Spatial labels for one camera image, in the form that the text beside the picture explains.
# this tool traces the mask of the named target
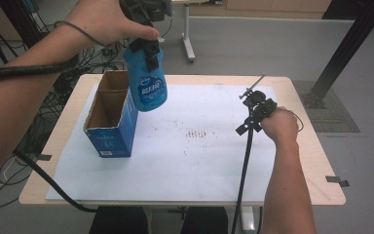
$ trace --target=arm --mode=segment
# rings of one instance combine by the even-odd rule
[[[266,191],[261,233],[316,233],[308,186],[299,159],[296,118],[276,110],[262,121],[276,145],[276,159]]]
[[[81,0],[66,19],[108,44],[123,37],[155,40],[159,32],[128,20],[117,0]],[[57,64],[93,45],[76,29],[60,25],[6,66]],[[0,165],[11,155],[58,74],[0,81]]]

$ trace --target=black cable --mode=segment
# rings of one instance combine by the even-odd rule
[[[94,55],[95,49],[94,48],[88,48],[85,51],[83,51],[83,59],[81,62],[78,64],[79,67],[85,67],[90,64],[90,62],[101,55],[101,51],[98,52],[98,54]]]
[[[23,162],[18,161],[18,157],[15,158],[15,161],[16,161],[20,166],[28,166],[27,164],[24,164]]]
[[[17,201],[18,199],[19,199],[19,197],[17,197],[16,199],[14,199],[14,200],[12,200],[12,201],[10,201],[10,202],[7,202],[7,203],[5,203],[5,204],[2,204],[2,205],[0,205],[0,208],[10,205],[10,204],[14,203],[15,201]]]
[[[7,180],[6,182],[2,183],[2,186],[0,187],[0,191],[1,191],[1,190],[2,190],[6,185],[8,185],[8,184],[7,184],[8,181],[10,181],[12,178],[14,178],[18,173],[22,172],[25,168],[27,168],[27,167],[23,167],[22,169],[20,169],[19,171],[17,171],[15,174],[13,174],[10,178],[8,178],[8,180]],[[6,203],[6,204],[4,204],[4,205],[0,205],[0,207],[7,206],[7,205],[9,205],[9,204],[11,204],[11,203],[13,203],[13,202],[15,202],[15,200],[13,200],[13,201],[11,201],[11,202],[9,202],[9,203]]]
[[[253,128],[254,128],[253,126],[256,124],[256,123],[253,122],[253,119],[254,119],[253,118],[253,109],[250,106],[248,107],[248,117],[249,117],[249,123],[248,123],[247,146],[245,148],[242,178],[241,178],[241,181],[240,181],[239,196],[238,196],[238,202],[236,204],[235,217],[233,219],[232,234],[235,234],[236,225],[237,225],[238,217],[239,217],[239,211],[240,211],[240,207],[242,205],[245,174],[247,172],[248,159],[250,158],[251,144],[253,142]]]
[[[14,154],[20,157],[29,167],[32,168],[39,176],[41,176],[65,201],[71,204],[73,207],[77,208],[80,211],[88,212],[88,213],[96,213],[96,209],[90,209],[82,206],[81,204],[74,201],[70,198],[60,187],[59,185],[44,171],[41,167],[38,166],[32,159],[26,157],[23,153],[19,150],[15,149]]]
[[[103,44],[102,42],[96,40],[95,38],[93,38],[88,32],[84,31],[83,29],[81,29],[79,26],[69,22],[69,21],[65,21],[65,20],[58,20],[54,23],[54,27],[57,27],[58,24],[60,23],[63,23],[63,24],[66,24],[68,26],[71,26],[75,29],[77,29],[78,31],[80,31],[82,34],[86,35],[88,38],[90,38],[91,40],[93,40],[94,42],[96,42],[96,44],[100,45],[101,47],[107,47],[108,45],[105,45]]]
[[[117,52],[117,55],[121,53],[121,43],[115,43],[115,51]]]
[[[0,68],[0,78],[24,76],[24,75],[42,75],[55,74],[63,71],[75,69],[78,58],[74,57],[70,61],[56,65],[30,65],[30,66],[9,66]]]
[[[39,15],[39,12],[38,12],[38,5],[37,5],[36,2],[33,1],[33,0],[31,1],[31,3],[33,4],[34,9],[36,10],[36,11],[35,11],[36,16],[37,16],[38,19],[42,22],[42,24],[44,25],[43,27],[45,27],[45,29],[47,30],[47,32],[49,32],[50,29],[47,27],[47,25],[46,25],[46,24],[44,23],[44,21],[42,20],[41,15]],[[29,9],[28,4],[27,4],[27,7],[26,7],[26,8],[27,8],[29,14],[31,15],[31,17],[33,18],[32,10]]]
[[[280,109],[280,108],[277,108],[276,110],[287,111],[287,112],[291,113],[292,115],[294,115],[294,117],[296,117],[297,120],[299,120],[301,127],[297,132],[301,132],[305,128],[305,124],[303,124],[303,121],[300,119],[300,117],[297,114],[293,113],[293,111],[288,110],[288,109]]]
[[[169,30],[171,29],[171,26],[172,26],[172,18],[171,18],[171,21],[169,22],[169,27],[168,27],[167,31],[161,37],[164,38],[167,35],[167,33],[169,32]]]
[[[56,103],[55,93],[49,92],[23,137],[23,141],[25,142],[25,150],[23,151],[30,152],[30,150],[32,150],[34,155],[41,154],[51,131],[54,129],[56,120],[62,111],[59,107],[60,105]]]
[[[5,184],[5,185],[8,185],[8,186],[19,184],[19,183],[25,181],[27,178],[29,178],[29,175],[27,175],[26,177],[24,177],[24,178],[22,178],[22,179],[20,179],[20,180],[18,180],[18,181],[16,181],[16,182],[11,182],[11,183],[9,183],[9,180],[13,178],[13,177],[11,176],[10,178],[6,178],[6,181],[3,181],[3,179],[1,178],[2,170],[4,169],[6,163],[8,163],[8,161],[9,161],[10,159],[14,159],[14,160],[16,161],[17,157],[15,157],[15,158],[14,158],[14,157],[15,157],[15,156],[9,157],[9,158],[8,158],[8,159],[3,163],[3,165],[0,167],[0,183]],[[27,168],[27,165],[24,165],[24,164],[20,164],[20,165],[22,166],[22,168],[19,169],[19,171],[17,171],[17,172],[15,173],[15,175],[18,174],[18,173],[20,173],[21,171],[23,171],[25,168]]]
[[[263,221],[263,207],[259,208],[259,227],[257,228],[256,234],[260,234],[262,229],[262,221]]]
[[[21,47],[24,48],[25,44],[22,42],[19,46],[11,46],[12,49],[19,49]]]
[[[126,47],[127,47],[127,45],[126,45],[126,41],[127,41],[127,39],[123,39],[123,44],[121,44],[121,42],[118,42],[118,43],[120,44],[120,46],[121,46],[122,48],[126,48]]]

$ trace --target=tabletop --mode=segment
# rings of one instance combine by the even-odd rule
[[[43,154],[52,155],[50,161],[39,161],[38,164],[50,176],[54,176],[56,166],[79,115],[89,97],[94,84],[97,84],[102,75],[84,75],[80,78],[73,94],[65,106],[56,127],[44,148]],[[233,85],[251,86],[258,77],[255,76],[198,76],[198,75],[166,75],[170,85]],[[306,181],[311,194],[313,205],[343,205],[346,198],[338,183],[329,183],[326,176],[334,176],[334,172],[327,160],[327,157],[320,145],[318,137],[306,111],[290,81],[286,77],[266,77],[260,83],[261,86],[271,86],[276,94],[279,105],[286,106],[297,113],[304,122],[305,128],[299,133],[298,142],[300,145],[300,157],[305,173]],[[63,201],[47,200],[49,184],[32,173],[19,200],[23,204],[66,204]],[[120,202],[111,201],[82,201],[88,205],[120,205]]]

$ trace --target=black pole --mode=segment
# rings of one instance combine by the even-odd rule
[[[311,92],[302,95],[307,108],[324,108],[323,98],[374,28],[374,0],[366,4],[347,35],[322,71]]]

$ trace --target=black tape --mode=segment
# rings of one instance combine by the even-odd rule
[[[349,187],[349,183],[347,180],[341,180],[340,177],[338,176],[329,176],[327,175],[326,176],[326,180],[327,182],[336,182],[336,183],[339,183],[339,185],[341,185],[341,187]]]
[[[38,156],[38,160],[42,161],[50,161],[53,155],[48,155],[48,154],[41,154]]]

